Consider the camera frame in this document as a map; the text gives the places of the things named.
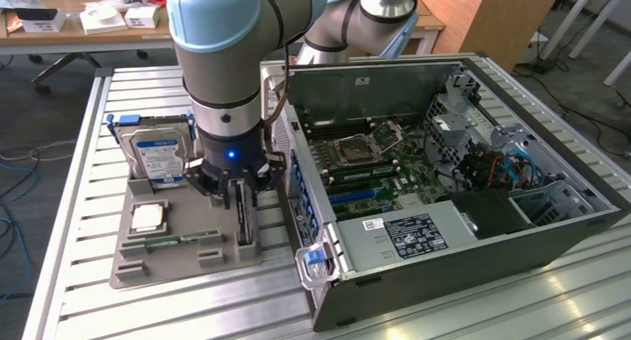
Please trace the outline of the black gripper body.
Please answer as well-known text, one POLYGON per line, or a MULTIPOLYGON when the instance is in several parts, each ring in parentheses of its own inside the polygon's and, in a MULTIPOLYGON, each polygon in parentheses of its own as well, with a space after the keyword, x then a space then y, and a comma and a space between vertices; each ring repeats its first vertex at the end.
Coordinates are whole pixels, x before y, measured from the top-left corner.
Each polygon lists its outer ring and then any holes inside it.
POLYGON ((203 186, 218 186, 225 170, 229 171, 230 178, 239 178, 247 169, 254 179, 251 186, 265 186, 270 182, 267 175, 258 175, 267 164, 261 127, 235 137, 221 137, 199 129, 199 142, 203 148, 203 186))

